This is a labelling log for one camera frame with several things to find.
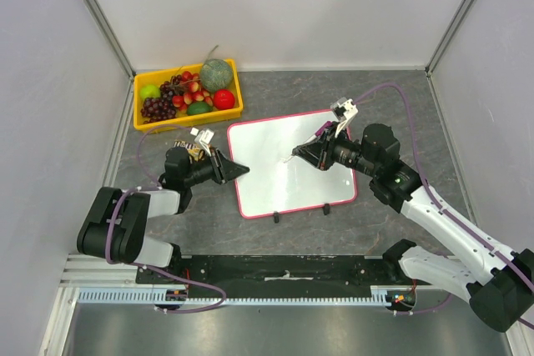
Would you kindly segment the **pink framed whiteboard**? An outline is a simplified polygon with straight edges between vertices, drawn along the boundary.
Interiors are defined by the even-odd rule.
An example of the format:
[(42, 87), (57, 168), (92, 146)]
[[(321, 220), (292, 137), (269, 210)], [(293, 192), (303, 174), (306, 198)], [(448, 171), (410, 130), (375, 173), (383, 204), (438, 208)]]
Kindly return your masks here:
[(355, 173), (338, 164), (320, 171), (291, 151), (334, 118), (329, 110), (235, 123), (227, 130), (232, 160), (249, 168), (235, 180), (239, 211), (247, 219), (272, 217), (357, 196)]

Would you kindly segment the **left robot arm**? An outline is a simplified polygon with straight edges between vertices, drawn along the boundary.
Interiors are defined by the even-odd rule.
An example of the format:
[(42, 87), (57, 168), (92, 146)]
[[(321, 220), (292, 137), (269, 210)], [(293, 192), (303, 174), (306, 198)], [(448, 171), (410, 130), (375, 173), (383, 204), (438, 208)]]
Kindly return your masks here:
[(110, 263), (151, 265), (164, 283), (176, 283), (184, 271), (182, 262), (174, 258), (179, 247), (149, 237), (148, 220), (183, 213), (195, 185), (224, 184), (248, 172), (248, 167), (216, 148), (196, 160), (186, 148), (173, 147), (166, 153), (159, 186), (99, 189), (78, 233), (77, 250)]

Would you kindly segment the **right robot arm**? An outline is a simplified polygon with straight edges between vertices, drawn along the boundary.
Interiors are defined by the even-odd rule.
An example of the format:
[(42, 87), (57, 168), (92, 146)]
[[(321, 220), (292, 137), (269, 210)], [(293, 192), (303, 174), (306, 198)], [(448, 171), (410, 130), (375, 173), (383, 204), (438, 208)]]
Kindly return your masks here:
[(420, 174), (400, 158), (390, 127), (373, 123), (360, 141), (337, 124), (325, 125), (292, 154), (321, 171), (338, 163), (370, 177), (369, 187), (384, 205), (430, 233), (453, 255), (436, 256), (409, 240), (386, 253), (384, 278), (430, 283), (469, 304), (489, 328), (505, 333), (533, 305), (533, 252), (517, 252), (490, 237), (451, 207)]

